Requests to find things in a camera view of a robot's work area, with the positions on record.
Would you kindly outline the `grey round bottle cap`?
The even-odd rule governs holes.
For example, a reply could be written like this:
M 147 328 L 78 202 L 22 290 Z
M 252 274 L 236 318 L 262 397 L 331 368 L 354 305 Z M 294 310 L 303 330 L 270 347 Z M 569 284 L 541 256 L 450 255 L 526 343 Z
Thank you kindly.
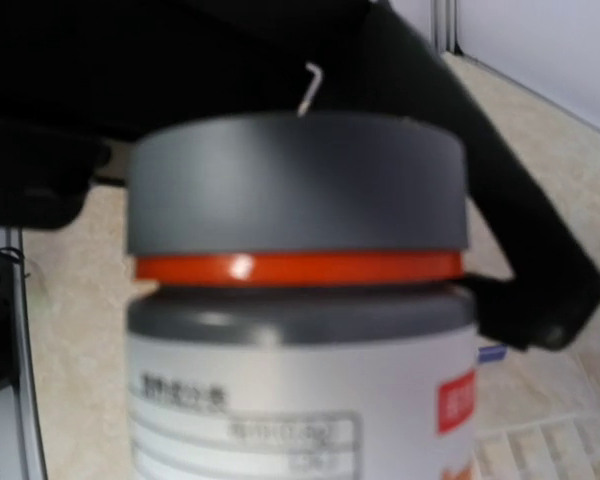
M 457 251 L 468 245 L 464 149 L 415 121 L 240 115 L 155 132 L 132 150 L 134 256 Z

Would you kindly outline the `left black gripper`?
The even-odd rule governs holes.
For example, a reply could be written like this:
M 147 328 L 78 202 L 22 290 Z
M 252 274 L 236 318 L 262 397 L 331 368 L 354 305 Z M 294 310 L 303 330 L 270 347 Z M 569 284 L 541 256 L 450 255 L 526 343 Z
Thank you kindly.
M 59 229 L 110 143 L 292 111 L 367 1 L 0 1 L 0 226 Z

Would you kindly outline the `orange pill bottle grey cap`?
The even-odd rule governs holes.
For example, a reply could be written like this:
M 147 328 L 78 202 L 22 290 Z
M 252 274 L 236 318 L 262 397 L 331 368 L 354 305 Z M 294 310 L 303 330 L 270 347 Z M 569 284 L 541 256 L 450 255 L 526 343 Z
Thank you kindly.
M 468 479 L 457 251 L 147 255 L 128 309 L 137 479 Z

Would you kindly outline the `clear plastic pill organizer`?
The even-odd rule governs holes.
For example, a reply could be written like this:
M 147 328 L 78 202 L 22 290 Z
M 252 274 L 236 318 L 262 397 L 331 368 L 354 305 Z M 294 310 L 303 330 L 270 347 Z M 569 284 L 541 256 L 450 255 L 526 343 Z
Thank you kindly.
M 475 479 L 600 479 L 600 402 L 572 351 L 478 349 Z

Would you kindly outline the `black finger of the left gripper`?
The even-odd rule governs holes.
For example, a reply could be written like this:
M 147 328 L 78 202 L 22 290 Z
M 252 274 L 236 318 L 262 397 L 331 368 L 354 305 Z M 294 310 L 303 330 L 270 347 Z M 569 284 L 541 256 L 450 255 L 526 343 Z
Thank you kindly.
M 520 350 L 566 348 L 600 305 L 599 268 L 440 55 L 383 2 L 369 24 L 397 58 L 381 75 L 388 104 L 462 141 L 471 199 L 512 271 L 462 280 L 481 334 Z

